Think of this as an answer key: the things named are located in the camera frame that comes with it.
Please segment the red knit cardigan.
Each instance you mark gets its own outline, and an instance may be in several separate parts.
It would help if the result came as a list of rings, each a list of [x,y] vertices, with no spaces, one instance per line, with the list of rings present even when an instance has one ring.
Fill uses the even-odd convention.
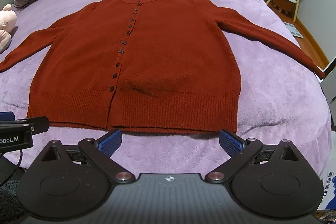
[[[226,33],[279,51],[324,78],[294,43],[210,0],[103,0],[30,34],[5,72],[47,49],[28,117],[131,132],[238,128],[240,71]]]

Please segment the pink plush toy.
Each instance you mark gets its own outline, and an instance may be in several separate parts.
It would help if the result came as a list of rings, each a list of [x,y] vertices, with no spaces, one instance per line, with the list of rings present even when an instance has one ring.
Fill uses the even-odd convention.
[[[11,32],[17,22],[17,15],[11,10],[11,4],[7,4],[1,10],[0,20],[0,53],[4,52],[11,42]]]

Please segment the bathroom scale on floor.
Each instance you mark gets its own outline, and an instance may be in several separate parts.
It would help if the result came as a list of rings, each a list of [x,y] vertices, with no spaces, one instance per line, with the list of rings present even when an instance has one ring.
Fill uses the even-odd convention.
[[[303,39],[303,35],[301,34],[301,32],[299,32],[299,30],[295,27],[295,25],[288,23],[288,22],[283,22],[283,23],[293,36]]]

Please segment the round footstool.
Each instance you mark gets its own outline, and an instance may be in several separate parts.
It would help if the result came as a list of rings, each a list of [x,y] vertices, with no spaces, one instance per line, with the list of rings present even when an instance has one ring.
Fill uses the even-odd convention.
[[[278,7],[280,12],[284,11],[286,14],[293,12],[296,7],[297,0],[272,0],[274,7]]]

